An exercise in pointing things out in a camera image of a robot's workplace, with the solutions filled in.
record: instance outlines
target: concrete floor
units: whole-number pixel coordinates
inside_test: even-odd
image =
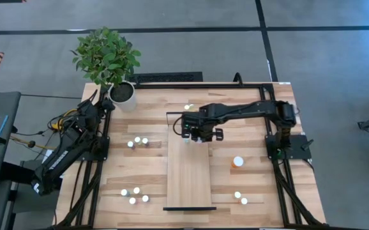
[[[369,0],[262,0],[267,26],[369,26]],[[0,4],[0,30],[258,26],[247,0],[29,0]],[[269,32],[279,81],[291,82],[311,145],[320,198],[332,226],[369,229],[369,31]],[[0,35],[0,91],[82,94],[71,64],[77,35]],[[126,34],[141,52],[138,73],[203,71],[205,81],[269,81],[261,32]],[[22,97],[15,124],[37,132],[78,99]],[[11,144],[7,161],[35,153]],[[46,227],[52,210],[25,213],[15,229]]]

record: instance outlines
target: wooden plank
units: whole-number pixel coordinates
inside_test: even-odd
[[[273,86],[277,100],[296,104],[290,84],[273,83]],[[89,98],[96,89],[99,87],[95,84],[86,84],[82,98]],[[198,100],[193,104],[199,107],[216,99],[235,105],[260,100],[260,96],[256,89],[138,89],[135,112],[127,115],[118,108],[112,112],[110,149],[103,164],[94,228],[283,226],[273,168],[267,159],[266,126],[262,118],[229,121],[221,126],[225,132],[224,141],[208,144],[211,203],[217,210],[163,211],[167,204],[169,148],[165,112],[181,111],[192,100]],[[302,132],[299,115],[292,131]],[[147,137],[150,147],[129,149],[126,142],[135,136]],[[230,167],[235,156],[245,160],[239,169]],[[325,222],[313,171],[302,160],[290,160],[290,164],[298,197],[315,218]],[[58,222],[68,213],[78,166],[79,163],[75,163],[65,172],[57,204]],[[74,202],[79,197],[81,184],[80,177]],[[140,187],[142,193],[150,197],[150,202],[131,206],[127,198],[121,197],[121,189],[132,191],[135,187]],[[235,191],[248,199],[246,206],[233,198]],[[292,217],[290,199],[287,194],[285,197]],[[84,220],[88,210],[89,203],[84,210]]]
[[[166,207],[212,207],[208,143],[184,142],[169,125]]]

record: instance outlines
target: white flower pot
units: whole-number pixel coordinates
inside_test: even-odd
[[[114,88],[114,85],[112,85],[108,89],[108,95],[109,95],[109,99],[116,106],[118,106],[123,112],[130,112],[130,111],[133,111],[136,108],[135,87],[133,87],[133,85],[130,82],[127,82],[125,80],[123,81],[123,83],[129,84],[132,87],[132,89],[133,89],[133,93],[132,93],[131,97],[129,97],[129,99],[125,100],[124,102],[116,102],[114,99],[112,99],[112,97],[111,97],[111,90]]]

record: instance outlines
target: potted plant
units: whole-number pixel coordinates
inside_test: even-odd
[[[125,81],[127,75],[133,74],[133,67],[140,66],[135,57],[140,52],[132,49],[132,43],[127,42],[117,31],[108,28],[91,32],[80,41],[76,50],[71,50],[76,57],[72,62],[86,72],[84,78],[91,79],[95,84],[108,88],[109,98],[124,112],[136,107],[135,88]]]

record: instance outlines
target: wooden table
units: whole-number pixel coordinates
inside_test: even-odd
[[[276,100],[295,104],[290,84],[273,83]],[[99,87],[86,84],[85,100]],[[282,227],[275,177],[267,159],[264,118],[232,120],[222,125],[225,139],[209,143],[211,201],[215,211],[163,211],[167,198],[168,125],[166,112],[183,111],[210,103],[247,104],[260,100],[257,89],[137,89],[137,108],[112,112],[109,157],[103,164],[94,228],[111,227]],[[301,122],[292,133],[302,132]],[[126,143],[134,137],[147,137],[150,147],[131,150]],[[239,169],[230,167],[235,156],[245,160]],[[290,160],[296,193],[313,216],[325,222],[313,171],[302,160]],[[66,172],[57,204],[58,221],[68,213],[79,163]],[[82,186],[83,170],[76,199]],[[149,203],[130,205],[121,189],[140,187]],[[235,191],[249,200],[238,204]],[[294,222],[290,199],[286,201],[290,222]],[[82,223],[87,222],[90,198]]]

